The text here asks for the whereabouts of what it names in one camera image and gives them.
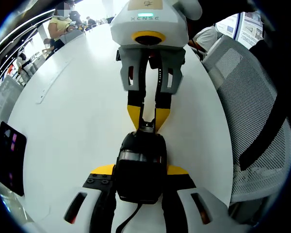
person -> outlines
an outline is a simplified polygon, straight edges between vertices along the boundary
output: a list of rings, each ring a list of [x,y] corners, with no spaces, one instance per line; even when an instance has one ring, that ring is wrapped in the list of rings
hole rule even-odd
[[[50,38],[46,38],[44,41],[43,41],[43,44],[45,45],[49,45],[49,48],[48,49],[43,49],[42,52],[52,52],[54,51],[55,49],[55,41],[54,39],[50,39]]]
[[[86,17],[86,19],[87,19],[87,29],[86,29],[87,31],[96,26],[95,20],[91,19],[89,16]]]
[[[67,3],[70,6],[70,19],[73,22],[76,22],[76,25],[81,25],[82,21],[80,20],[80,14],[75,10],[75,4],[74,4],[74,0],[69,0],[67,1]]]
[[[51,39],[54,39],[55,49],[60,49],[65,44],[60,40],[60,36],[74,30],[74,26],[70,26],[72,20],[69,18],[70,7],[68,3],[62,2],[55,7],[53,18],[48,25],[48,32]]]
[[[50,58],[50,56],[52,56],[55,53],[55,41],[54,41],[54,39],[46,38],[43,41],[43,43],[45,45],[49,45],[49,48],[42,50],[42,53],[48,52],[48,57],[45,59],[45,60],[47,60],[48,58]]]
[[[18,66],[18,73],[23,77],[23,80],[29,80],[36,72],[35,67],[31,61],[26,57],[23,51],[20,51],[16,58],[16,64]]]
[[[214,26],[211,26],[197,33],[193,41],[189,41],[189,45],[203,53],[207,53],[217,40],[218,32]]]

white shirt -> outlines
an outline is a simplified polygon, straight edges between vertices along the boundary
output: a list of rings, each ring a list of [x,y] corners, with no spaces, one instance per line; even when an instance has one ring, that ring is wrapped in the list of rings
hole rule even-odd
[[[214,26],[204,28],[194,36],[194,40],[202,47],[206,52],[210,50],[213,44],[218,40],[218,32]]]
[[[26,58],[26,60],[24,61],[21,57],[17,57],[16,58],[16,65],[18,67],[23,66],[23,64],[25,64],[28,61],[28,58]],[[26,65],[24,68],[25,71],[28,71],[28,69],[30,69],[30,67],[32,66],[32,63],[29,63],[28,65]]]

mesh chair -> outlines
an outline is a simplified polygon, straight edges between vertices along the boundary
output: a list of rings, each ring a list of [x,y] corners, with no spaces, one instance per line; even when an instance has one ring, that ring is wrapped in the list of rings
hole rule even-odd
[[[247,170],[240,155],[262,130],[277,90],[257,58],[223,36],[203,61],[221,100],[233,148],[232,202],[263,198],[278,191],[291,167],[291,128],[286,119],[268,149]]]

display screen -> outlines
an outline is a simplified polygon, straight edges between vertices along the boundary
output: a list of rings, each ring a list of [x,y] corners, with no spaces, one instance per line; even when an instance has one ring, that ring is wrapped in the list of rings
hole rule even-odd
[[[24,195],[23,163],[26,137],[2,122],[0,126],[0,182]]]

